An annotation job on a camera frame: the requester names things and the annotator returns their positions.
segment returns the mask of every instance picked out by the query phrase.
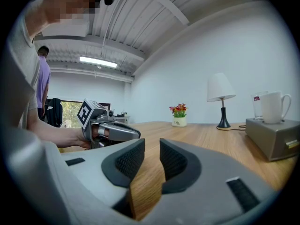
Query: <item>purple shirt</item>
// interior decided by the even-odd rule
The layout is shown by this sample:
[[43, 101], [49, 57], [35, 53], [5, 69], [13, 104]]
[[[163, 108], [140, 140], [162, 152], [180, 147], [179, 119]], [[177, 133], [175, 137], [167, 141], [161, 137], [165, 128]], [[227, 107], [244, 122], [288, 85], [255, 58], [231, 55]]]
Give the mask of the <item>purple shirt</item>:
[[37, 107], [43, 108], [43, 94], [46, 85], [50, 82], [50, 67], [44, 56], [39, 56], [40, 70], [37, 81]]

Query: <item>white flower pot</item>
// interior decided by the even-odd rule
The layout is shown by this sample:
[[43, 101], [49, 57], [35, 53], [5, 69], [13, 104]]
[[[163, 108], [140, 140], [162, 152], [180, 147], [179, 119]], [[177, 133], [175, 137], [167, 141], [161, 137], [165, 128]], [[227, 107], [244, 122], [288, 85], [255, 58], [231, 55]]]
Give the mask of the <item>white flower pot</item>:
[[173, 127], [185, 127], [187, 125], [186, 118], [173, 118], [172, 126]]

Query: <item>wooden table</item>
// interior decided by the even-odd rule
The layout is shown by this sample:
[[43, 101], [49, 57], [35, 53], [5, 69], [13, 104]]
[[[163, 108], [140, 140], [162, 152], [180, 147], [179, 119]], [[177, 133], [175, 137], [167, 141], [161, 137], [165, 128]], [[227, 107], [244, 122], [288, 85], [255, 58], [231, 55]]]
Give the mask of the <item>wooden table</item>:
[[[232, 124], [238, 128], [242, 124]], [[137, 220], [143, 219], [161, 197], [165, 173], [159, 160], [159, 139], [167, 138], [225, 153], [280, 190], [288, 179], [296, 157], [268, 162], [264, 154], [246, 135], [245, 131], [220, 131], [216, 124], [188, 124], [172, 127], [170, 122], [147, 122], [131, 124], [146, 139], [145, 159], [131, 183], [132, 202]], [[79, 147], [64, 149], [82, 150]]]

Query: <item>ceiling light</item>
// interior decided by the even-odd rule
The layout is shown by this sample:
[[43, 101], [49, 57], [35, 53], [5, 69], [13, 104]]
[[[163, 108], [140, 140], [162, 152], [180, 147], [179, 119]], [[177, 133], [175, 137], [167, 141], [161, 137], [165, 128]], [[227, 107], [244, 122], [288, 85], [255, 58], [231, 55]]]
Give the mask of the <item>ceiling light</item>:
[[104, 66], [109, 66], [109, 67], [113, 67], [116, 68], [117, 67], [117, 63], [115, 62], [108, 62], [105, 60], [101, 60], [101, 59], [95, 59], [95, 58], [88, 58], [88, 57], [79, 57], [81, 62], [90, 62], [90, 63], [96, 63], [96, 64], [100, 64], [100, 65], [104, 65]]

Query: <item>white mug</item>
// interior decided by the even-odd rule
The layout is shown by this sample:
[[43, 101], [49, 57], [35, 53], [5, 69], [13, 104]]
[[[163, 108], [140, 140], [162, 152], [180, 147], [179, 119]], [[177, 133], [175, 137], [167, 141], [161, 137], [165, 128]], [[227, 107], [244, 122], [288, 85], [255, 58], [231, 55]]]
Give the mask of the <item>white mug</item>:
[[[289, 98], [289, 105], [285, 114], [283, 114], [283, 100]], [[292, 97], [289, 94], [282, 96], [280, 91], [264, 94], [261, 97], [262, 119], [265, 123], [280, 123], [290, 109]]]

